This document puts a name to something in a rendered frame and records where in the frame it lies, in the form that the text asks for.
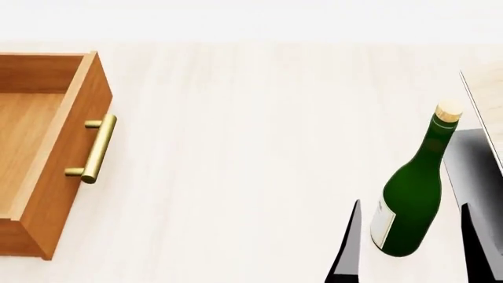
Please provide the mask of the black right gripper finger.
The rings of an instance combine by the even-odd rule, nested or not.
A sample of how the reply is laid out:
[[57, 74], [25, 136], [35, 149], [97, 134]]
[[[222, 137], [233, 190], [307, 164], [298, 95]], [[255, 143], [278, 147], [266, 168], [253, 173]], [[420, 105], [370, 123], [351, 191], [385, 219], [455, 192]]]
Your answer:
[[461, 230], [468, 283], [497, 283], [475, 231], [468, 203], [461, 207]]
[[324, 283], [360, 283], [361, 201], [356, 200], [338, 254]]

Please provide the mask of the green wine bottle with cork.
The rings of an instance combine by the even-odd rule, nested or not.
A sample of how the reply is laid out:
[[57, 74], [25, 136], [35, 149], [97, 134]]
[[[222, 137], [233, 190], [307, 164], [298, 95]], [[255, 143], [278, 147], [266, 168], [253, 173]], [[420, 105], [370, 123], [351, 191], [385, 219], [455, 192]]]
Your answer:
[[420, 247], [439, 211], [442, 158], [462, 113], [457, 101], [439, 102], [419, 149], [385, 184], [370, 223], [371, 240], [384, 254], [403, 257]]

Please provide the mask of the open wooden drawer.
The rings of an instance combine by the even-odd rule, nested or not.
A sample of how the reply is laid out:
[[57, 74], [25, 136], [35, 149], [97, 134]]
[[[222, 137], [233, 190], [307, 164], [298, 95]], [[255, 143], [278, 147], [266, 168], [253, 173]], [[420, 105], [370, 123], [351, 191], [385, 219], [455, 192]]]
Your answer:
[[95, 51], [0, 53], [0, 256], [52, 259], [111, 101]]

